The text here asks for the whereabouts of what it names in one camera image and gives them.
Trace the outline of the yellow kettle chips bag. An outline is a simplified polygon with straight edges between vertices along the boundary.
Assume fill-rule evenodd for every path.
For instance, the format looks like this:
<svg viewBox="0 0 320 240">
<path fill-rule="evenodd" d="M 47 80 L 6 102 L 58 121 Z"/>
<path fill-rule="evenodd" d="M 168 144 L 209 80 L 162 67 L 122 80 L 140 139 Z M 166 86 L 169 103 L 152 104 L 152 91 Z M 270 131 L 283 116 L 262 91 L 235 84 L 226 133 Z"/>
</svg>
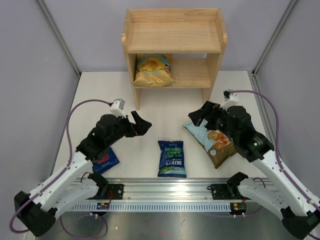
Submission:
<svg viewBox="0 0 320 240">
<path fill-rule="evenodd" d="M 138 53 L 133 85 L 136 87 L 166 87 L 175 82 L 170 53 Z"/>
</svg>

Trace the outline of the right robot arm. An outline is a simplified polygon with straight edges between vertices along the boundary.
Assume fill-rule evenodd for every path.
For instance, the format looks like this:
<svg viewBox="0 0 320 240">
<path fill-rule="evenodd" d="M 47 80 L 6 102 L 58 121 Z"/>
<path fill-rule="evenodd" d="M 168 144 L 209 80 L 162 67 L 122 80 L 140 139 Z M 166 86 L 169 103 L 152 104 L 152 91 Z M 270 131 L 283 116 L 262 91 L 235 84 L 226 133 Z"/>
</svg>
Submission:
<svg viewBox="0 0 320 240">
<path fill-rule="evenodd" d="M 276 187 L 278 193 L 258 185 L 242 172 L 227 181 L 227 193 L 232 198 L 249 198 L 272 212 L 285 229 L 299 240 L 305 239 L 320 223 L 320 199 L 311 192 L 300 193 L 305 187 L 282 160 L 277 160 L 274 145 L 251 125 L 251 115 L 243 106 L 224 107 L 206 101 L 188 114 L 195 126 L 206 122 L 208 130 L 218 130 L 233 141 L 237 152 L 258 168 Z"/>
</svg>

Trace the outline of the light blue cassava chips bag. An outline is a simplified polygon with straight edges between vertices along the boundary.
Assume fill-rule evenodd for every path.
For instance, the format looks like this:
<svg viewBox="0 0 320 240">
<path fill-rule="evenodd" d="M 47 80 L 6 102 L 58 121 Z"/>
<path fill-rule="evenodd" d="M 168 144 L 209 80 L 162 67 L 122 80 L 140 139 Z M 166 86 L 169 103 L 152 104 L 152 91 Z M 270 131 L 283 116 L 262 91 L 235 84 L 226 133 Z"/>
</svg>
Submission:
<svg viewBox="0 0 320 240">
<path fill-rule="evenodd" d="M 208 130 L 208 121 L 203 120 L 199 126 L 188 122 L 183 127 L 197 140 L 212 161 L 214 168 L 218 169 L 229 157 L 237 153 L 234 143 L 219 130 Z"/>
</svg>

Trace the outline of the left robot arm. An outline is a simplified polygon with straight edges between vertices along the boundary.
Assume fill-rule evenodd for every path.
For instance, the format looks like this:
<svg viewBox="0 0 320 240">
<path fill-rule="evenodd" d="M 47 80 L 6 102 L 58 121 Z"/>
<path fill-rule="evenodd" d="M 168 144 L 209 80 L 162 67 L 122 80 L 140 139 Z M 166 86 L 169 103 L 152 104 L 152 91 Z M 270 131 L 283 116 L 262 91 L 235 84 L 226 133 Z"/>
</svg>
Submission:
<svg viewBox="0 0 320 240">
<path fill-rule="evenodd" d="M 56 220 L 77 203 L 89 199 L 103 199 L 108 194 L 109 182 L 100 174 L 93 173 L 78 187 L 64 192 L 81 174 L 102 160 L 111 145 L 123 137 L 143 136 L 152 123 L 142 119 L 136 111 L 131 115 L 101 116 L 88 136 L 71 153 L 70 159 L 55 174 L 26 193 L 20 191 L 14 197 L 17 218 L 35 237 L 48 232 Z"/>
</svg>

